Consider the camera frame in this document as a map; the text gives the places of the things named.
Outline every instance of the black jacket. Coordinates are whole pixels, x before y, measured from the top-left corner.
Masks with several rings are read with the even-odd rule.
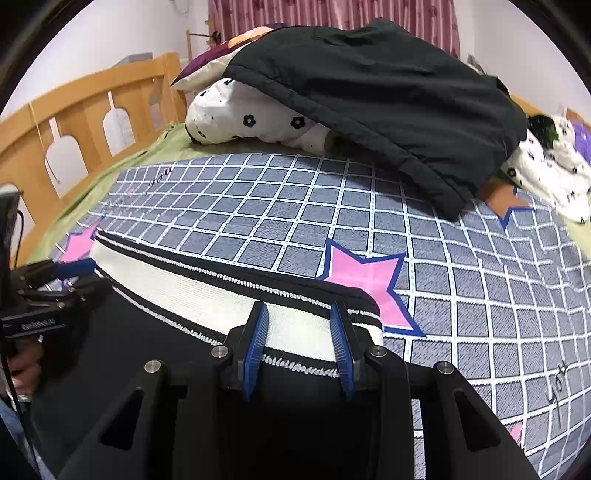
[[[244,47],[224,76],[369,150],[449,218],[527,134],[497,79],[382,18],[350,31],[276,30]]]

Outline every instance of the black flower print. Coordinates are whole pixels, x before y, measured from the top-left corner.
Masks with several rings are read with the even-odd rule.
[[[300,128],[306,126],[306,119],[302,116],[295,116],[291,119],[290,125],[296,130],[299,130]]]
[[[252,128],[255,126],[256,120],[252,115],[245,115],[244,120],[242,120],[242,123],[246,125],[248,128]]]

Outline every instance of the white wall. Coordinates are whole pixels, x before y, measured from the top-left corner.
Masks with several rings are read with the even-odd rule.
[[[94,0],[35,59],[0,118],[57,86],[112,67],[133,53],[152,52],[156,57],[176,51],[181,62],[186,61],[185,32],[208,33],[206,19],[206,0]],[[205,48],[204,41],[194,41],[194,56]]]
[[[509,0],[472,2],[474,51],[488,73],[497,75],[511,93],[548,114],[569,107],[591,121],[591,95],[568,60],[535,23]],[[459,22],[460,34],[467,16]]]
[[[457,29],[460,34],[461,60],[466,61],[468,55],[474,55],[474,9],[472,0],[454,0],[456,8]]]

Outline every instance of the person's hand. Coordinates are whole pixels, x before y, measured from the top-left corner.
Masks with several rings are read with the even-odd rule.
[[[43,345],[36,338],[17,341],[18,353],[8,359],[14,389],[18,395],[33,395],[39,385]]]

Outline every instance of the pink curtain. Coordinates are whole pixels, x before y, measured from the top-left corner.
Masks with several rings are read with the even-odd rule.
[[[209,0],[209,17],[222,41],[270,23],[349,30],[384,17],[460,57],[453,0]]]

